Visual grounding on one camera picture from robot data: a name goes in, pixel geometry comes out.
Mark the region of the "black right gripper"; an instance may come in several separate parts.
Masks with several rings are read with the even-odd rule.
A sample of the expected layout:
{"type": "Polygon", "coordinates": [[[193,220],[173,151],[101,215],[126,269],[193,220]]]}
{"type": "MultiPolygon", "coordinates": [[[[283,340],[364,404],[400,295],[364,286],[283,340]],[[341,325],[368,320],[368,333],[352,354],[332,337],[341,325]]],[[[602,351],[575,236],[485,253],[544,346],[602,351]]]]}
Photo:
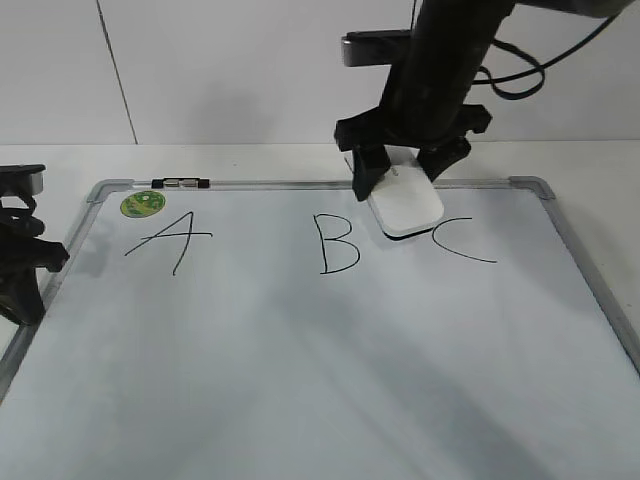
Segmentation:
{"type": "Polygon", "coordinates": [[[391,168],[384,145],[422,148],[416,161],[430,181],[435,181],[455,163],[465,159],[471,145],[465,136],[485,133],[492,115],[482,105],[462,105],[448,127],[401,125],[374,107],[350,118],[340,119],[334,140],[341,152],[352,151],[352,190],[365,201],[391,168]]]}

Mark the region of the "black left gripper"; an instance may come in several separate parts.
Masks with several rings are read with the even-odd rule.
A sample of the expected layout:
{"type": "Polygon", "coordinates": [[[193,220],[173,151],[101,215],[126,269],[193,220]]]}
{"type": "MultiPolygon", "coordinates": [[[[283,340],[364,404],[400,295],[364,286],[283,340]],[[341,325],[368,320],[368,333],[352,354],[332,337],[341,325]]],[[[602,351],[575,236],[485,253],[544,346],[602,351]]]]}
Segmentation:
{"type": "Polygon", "coordinates": [[[69,253],[60,242],[40,239],[44,223],[34,216],[31,195],[2,192],[23,206],[1,203],[1,316],[16,325],[38,325],[45,314],[38,285],[39,270],[59,273],[69,253]]]}

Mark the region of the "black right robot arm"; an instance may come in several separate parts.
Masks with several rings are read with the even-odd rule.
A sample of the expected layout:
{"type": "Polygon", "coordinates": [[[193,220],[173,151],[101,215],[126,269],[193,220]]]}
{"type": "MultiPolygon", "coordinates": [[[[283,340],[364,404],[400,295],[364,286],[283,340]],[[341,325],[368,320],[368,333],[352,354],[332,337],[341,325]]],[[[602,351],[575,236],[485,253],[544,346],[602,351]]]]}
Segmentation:
{"type": "Polygon", "coordinates": [[[366,200],[391,167],[389,146],[415,148],[417,162],[427,178],[436,180],[467,157],[468,133],[481,134],[491,122],[482,105],[465,98],[474,85],[488,85],[502,99],[517,101],[541,89],[501,89],[484,66],[491,47],[529,64],[522,77],[546,75],[555,65],[583,46],[584,41],[541,63],[496,33],[515,7],[513,1],[432,0],[414,6],[408,29],[355,31],[341,39],[347,67],[387,65],[390,70],[380,102],[356,116],[337,121],[334,139],[353,157],[352,189],[366,200]]]}

